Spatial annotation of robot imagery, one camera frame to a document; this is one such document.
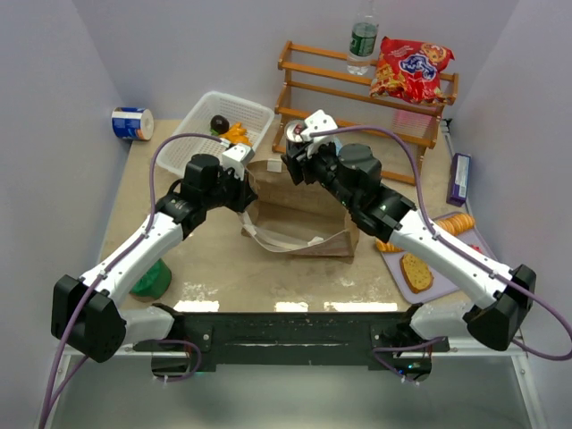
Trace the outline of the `silver blue drink can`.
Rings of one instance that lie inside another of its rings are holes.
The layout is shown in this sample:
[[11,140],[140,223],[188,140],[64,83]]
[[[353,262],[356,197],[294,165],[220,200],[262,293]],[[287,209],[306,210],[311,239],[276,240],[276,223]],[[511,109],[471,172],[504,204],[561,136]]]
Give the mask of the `silver blue drink can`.
[[307,125],[302,120],[292,120],[285,125],[284,138],[286,145],[303,145],[310,140],[306,132]]

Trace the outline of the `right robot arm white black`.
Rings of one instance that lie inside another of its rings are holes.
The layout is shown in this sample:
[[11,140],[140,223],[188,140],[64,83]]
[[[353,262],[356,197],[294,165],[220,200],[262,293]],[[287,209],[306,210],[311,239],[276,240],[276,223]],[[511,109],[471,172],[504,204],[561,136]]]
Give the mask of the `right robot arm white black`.
[[295,184],[319,183],[349,212],[364,233],[420,258],[470,297],[462,316],[471,336],[504,351],[532,307],[536,273],[511,268],[426,221],[418,207],[381,182],[381,162],[370,147],[329,142],[309,151],[307,142],[289,141],[282,161]]

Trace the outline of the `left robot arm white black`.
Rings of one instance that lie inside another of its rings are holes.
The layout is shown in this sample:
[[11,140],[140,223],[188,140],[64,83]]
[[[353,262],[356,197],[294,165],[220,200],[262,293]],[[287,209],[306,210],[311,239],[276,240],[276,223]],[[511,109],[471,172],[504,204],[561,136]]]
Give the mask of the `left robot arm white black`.
[[151,306],[121,311],[122,302],[161,257],[206,220],[208,211],[226,207],[242,213],[256,200],[246,174],[253,156],[243,144],[220,156],[192,156],[183,177],[111,256],[80,278],[65,275],[57,281],[52,335],[98,363],[123,345],[167,338],[175,322],[172,310]]

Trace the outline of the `red snack chip bag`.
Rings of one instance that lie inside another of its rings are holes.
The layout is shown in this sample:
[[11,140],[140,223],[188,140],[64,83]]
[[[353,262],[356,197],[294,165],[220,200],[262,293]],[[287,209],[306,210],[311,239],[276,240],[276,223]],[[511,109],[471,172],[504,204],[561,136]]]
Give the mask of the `red snack chip bag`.
[[441,72],[454,59],[446,46],[384,37],[369,96],[394,97],[415,105],[445,104]]

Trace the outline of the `clear water bottle green label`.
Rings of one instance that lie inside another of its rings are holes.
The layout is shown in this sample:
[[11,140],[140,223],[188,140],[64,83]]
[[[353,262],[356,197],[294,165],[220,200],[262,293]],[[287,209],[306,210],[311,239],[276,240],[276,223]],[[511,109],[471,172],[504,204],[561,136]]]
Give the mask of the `clear water bottle green label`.
[[347,53],[349,74],[363,76],[370,67],[379,31],[375,1],[363,1],[354,19]]

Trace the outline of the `brown paper grocery bag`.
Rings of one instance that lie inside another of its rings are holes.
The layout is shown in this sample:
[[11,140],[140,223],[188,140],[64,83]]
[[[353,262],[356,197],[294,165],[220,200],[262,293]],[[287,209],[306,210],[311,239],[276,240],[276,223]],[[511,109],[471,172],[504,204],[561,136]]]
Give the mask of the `brown paper grocery bag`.
[[240,215],[242,231],[262,248],[303,257],[355,255],[357,226],[319,184],[294,184],[278,159],[250,163],[248,179],[257,200]]

